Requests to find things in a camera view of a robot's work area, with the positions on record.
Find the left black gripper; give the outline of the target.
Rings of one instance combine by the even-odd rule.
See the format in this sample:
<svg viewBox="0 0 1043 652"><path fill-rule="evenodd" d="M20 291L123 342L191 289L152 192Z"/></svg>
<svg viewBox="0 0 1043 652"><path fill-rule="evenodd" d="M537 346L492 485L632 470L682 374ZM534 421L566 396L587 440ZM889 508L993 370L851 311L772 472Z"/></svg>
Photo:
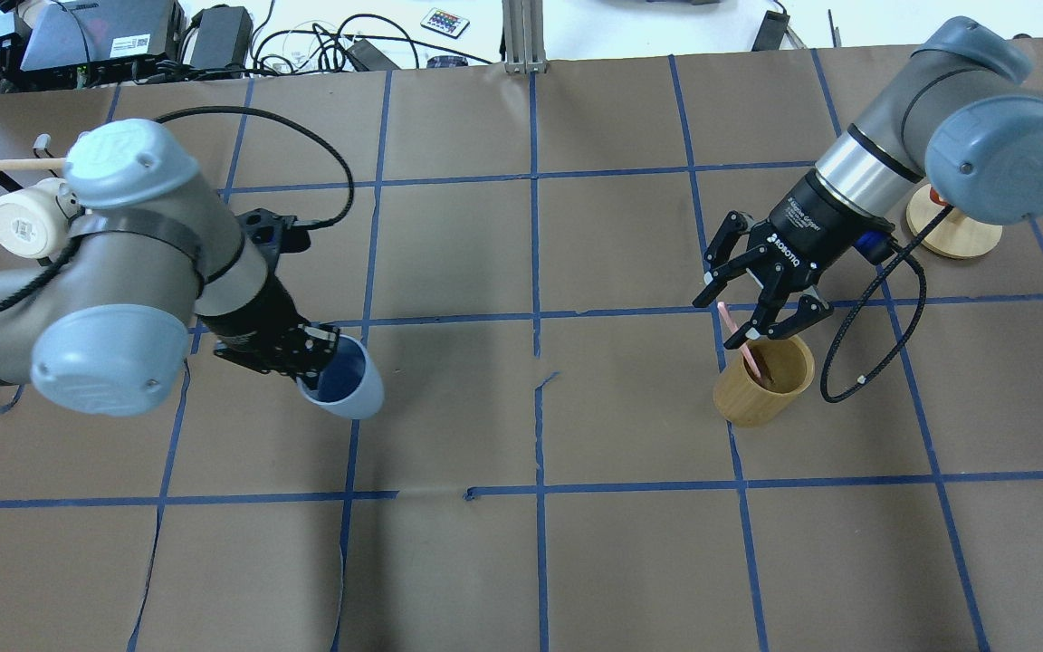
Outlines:
<svg viewBox="0 0 1043 652"><path fill-rule="evenodd" d="M256 294L212 317L214 353L257 372L318 383L340 345L340 329L304 318L290 294Z"/></svg>

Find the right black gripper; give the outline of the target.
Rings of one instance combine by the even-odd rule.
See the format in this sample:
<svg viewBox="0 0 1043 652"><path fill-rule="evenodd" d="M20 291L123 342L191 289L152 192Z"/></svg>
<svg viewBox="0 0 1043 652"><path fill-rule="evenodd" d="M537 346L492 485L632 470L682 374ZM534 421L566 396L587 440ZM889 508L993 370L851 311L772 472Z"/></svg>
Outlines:
<svg viewBox="0 0 1043 652"><path fill-rule="evenodd" d="M890 222L836 197L817 172L795 182L768 215L729 211L704 252L708 265L693 308L708 308L728 284L748 275L759 286L756 310L735 331L750 340L786 340L835 313L815 284L862 240L889 238ZM777 243L770 244L771 235Z"/></svg>

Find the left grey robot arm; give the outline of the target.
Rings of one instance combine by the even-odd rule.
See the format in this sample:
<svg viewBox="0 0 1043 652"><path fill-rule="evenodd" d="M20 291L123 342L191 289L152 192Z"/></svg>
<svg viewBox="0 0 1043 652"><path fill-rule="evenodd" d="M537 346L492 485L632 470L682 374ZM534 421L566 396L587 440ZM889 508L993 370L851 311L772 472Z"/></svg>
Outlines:
<svg viewBox="0 0 1043 652"><path fill-rule="evenodd" d="M82 132L63 162L81 206L53 262L0 271L0 387L29 385L63 408L137 416L174 387L189 323L220 354L313 391L340 330L308 321L276 265L156 120Z"/></svg>

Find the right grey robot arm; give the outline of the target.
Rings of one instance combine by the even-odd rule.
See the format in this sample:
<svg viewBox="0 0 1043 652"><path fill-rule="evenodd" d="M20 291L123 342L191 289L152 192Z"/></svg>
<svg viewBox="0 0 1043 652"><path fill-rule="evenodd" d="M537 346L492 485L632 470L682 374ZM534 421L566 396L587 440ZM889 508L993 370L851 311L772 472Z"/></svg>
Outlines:
<svg viewBox="0 0 1043 652"><path fill-rule="evenodd" d="M1025 53L972 18L944 22L909 55L811 170L765 218L731 211L706 249L695 308L735 277L761 293L725 339L783 340L824 321L817 283L848 249L871 264L893 253L887 214L919 182L990 225L1043 216L1043 91L1026 90Z"/></svg>

